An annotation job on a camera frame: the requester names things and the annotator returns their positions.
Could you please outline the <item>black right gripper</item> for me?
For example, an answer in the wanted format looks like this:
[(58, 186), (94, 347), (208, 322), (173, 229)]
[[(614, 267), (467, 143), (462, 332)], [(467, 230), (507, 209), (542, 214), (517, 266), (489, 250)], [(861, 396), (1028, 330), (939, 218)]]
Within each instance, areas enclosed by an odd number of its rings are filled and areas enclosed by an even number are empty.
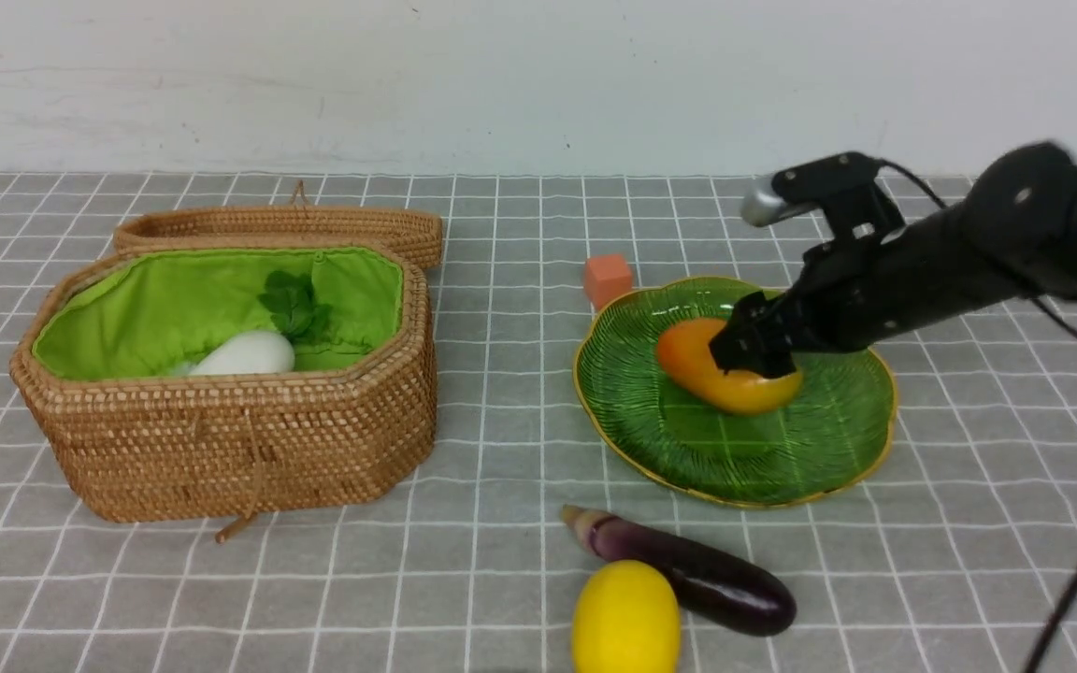
[(732, 320), (709, 343), (714, 365), (781, 379), (797, 371), (792, 351), (849, 353), (913, 331), (879, 268), (882, 255), (879, 238), (809, 249), (785, 294), (757, 291), (735, 303)]

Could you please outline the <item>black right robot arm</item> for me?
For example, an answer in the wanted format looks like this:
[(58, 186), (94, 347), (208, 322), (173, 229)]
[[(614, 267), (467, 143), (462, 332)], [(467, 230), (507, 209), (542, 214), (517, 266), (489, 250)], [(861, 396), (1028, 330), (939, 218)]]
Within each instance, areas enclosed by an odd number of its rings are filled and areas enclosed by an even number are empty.
[(1009, 150), (959, 204), (907, 224), (856, 150), (765, 176), (742, 219), (769, 227), (813, 210), (833, 238), (805, 252), (785, 293), (751, 294), (709, 345), (723, 371), (766, 379), (797, 353), (852, 353), (1017, 298), (1077, 302), (1077, 163), (1055, 142)]

